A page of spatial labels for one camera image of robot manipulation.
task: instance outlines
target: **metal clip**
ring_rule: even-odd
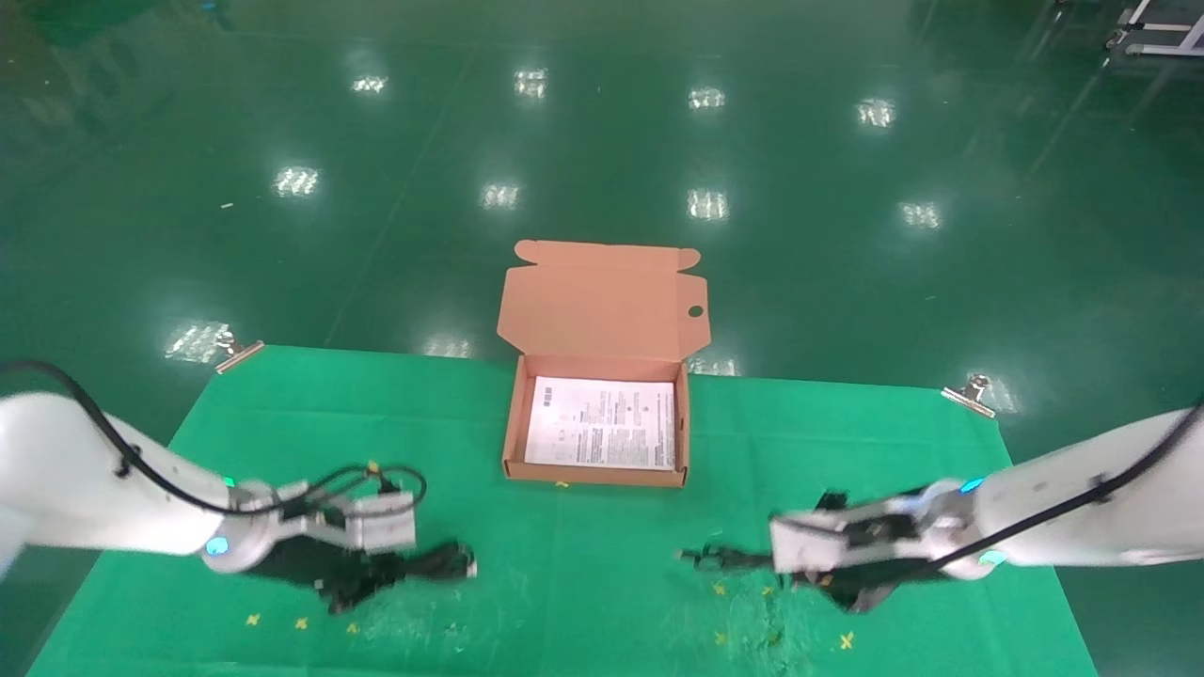
[[[230,371],[238,363],[246,360],[250,355],[254,355],[259,351],[264,349],[262,341],[255,341],[250,346],[243,348],[241,345],[238,345],[238,341],[235,340],[234,334],[229,329],[219,331],[217,337],[214,338],[214,342],[218,345],[219,348],[224,349],[228,355],[230,355],[229,358],[226,358],[224,363],[218,365],[217,367],[218,373],[225,373]]]
[[[982,404],[982,393],[986,393],[986,389],[990,387],[990,378],[982,376],[981,373],[975,373],[974,376],[970,376],[970,379],[964,388],[960,390],[944,388],[940,394],[944,395],[945,399],[952,400],[973,412],[978,412],[987,418],[995,418],[995,410]]]

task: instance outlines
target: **black object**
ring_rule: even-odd
[[[414,554],[353,552],[307,536],[294,536],[243,573],[309,588],[326,602],[331,614],[355,608],[377,591],[407,577],[460,581],[472,573],[476,558],[467,546],[445,541]]]

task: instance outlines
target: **blue indicator light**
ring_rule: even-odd
[[[970,479],[966,484],[962,484],[962,488],[958,489],[958,491],[961,491],[963,494],[969,494],[974,489],[978,489],[978,485],[981,484],[981,483],[984,483],[984,482],[986,482],[986,477],[979,477],[978,479]]]
[[[205,552],[212,557],[224,555],[229,551],[230,541],[226,541],[224,536],[214,536],[209,538],[208,543],[205,543]]]

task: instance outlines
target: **metal rack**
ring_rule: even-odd
[[[1117,47],[1133,31],[1159,31],[1159,33],[1185,33],[1184,40],[1178,46],[1168,45],[1129,45],[1125,48],[1126,54],[1159,54],[1164,57],[1204,57],[1204,47],[1200,47],[1200,37],[1204,36],[1204,16],[1196,19],[1194,24],[1156,24],[1144,23],[1141,17],[1150,8],[1151,0],[1141,0],[1135,10],[1125,10],[1116,22],[1121,28],[1114,30],[1104,42],[1105,49]]]

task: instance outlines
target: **green cloth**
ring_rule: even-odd
[[[1004,466],[996,424],[938,393],[691,377],[685,489],[556,487],[502,476],[512,377],[284,347],[214,377],[177,453],[272,483],[414,465],[430,479],[419,544],[465,541],[478,578],[407,581],[331,617],[312,591],[196,558],[106,553],[31,675],[1094,675],[1050,569],[905,585],[856,617],[768,573],[674,559],[708,541],[767,549],[769,512],[807,510],[828,488],[866,500]]]

